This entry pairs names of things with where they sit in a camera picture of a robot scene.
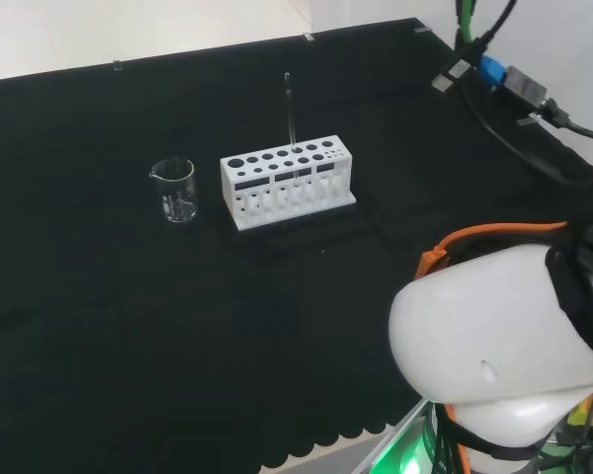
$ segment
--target black tablecloth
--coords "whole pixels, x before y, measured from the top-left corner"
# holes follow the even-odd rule
[[[420,253],[593,205],[431,88],[451,52],[420,26],[0,81],[0,473],[254,473],[402,418],[418,395],[387,317]],[[297,137],[341,137],[358,205],[240,235],[218,159],[287,142],[286,71]],[[592,172],[484,100],[521,146]],[[147,179],[172,153],[198,174],[183,232]]]

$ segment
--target white floor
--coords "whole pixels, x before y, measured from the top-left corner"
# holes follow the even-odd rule
[[[289,0],[0,0],[0,79],[307,31]]]

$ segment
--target white wall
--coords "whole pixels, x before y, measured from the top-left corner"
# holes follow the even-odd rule
[[[452,45],[455,0],[309,0],[312,30],[417,17]],[[477,0],[472,32],[480,35],[506,0]],[[544,84],[571,119],[593,128],[593,0],[520,0],[488,54]],[[593,140],[549,126],[593,164]]]
[[[289,0],[0,0],[0,79],[307,30]]]

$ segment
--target green cable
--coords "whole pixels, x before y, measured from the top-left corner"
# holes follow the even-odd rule
[[[472,42],[472,33],[470,31],[471,10],[472,0],[464,0],[462,5],[462,35],[466,44]]]

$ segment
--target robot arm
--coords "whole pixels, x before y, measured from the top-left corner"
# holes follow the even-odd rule
[[[558,304],[548,250],[519,245],[439,270],[410,283],[391,307],[391,349],[409,383],[501,446],[546,438],[593,392],[593,350]],[[466,453],[479,473],[528,464]]]

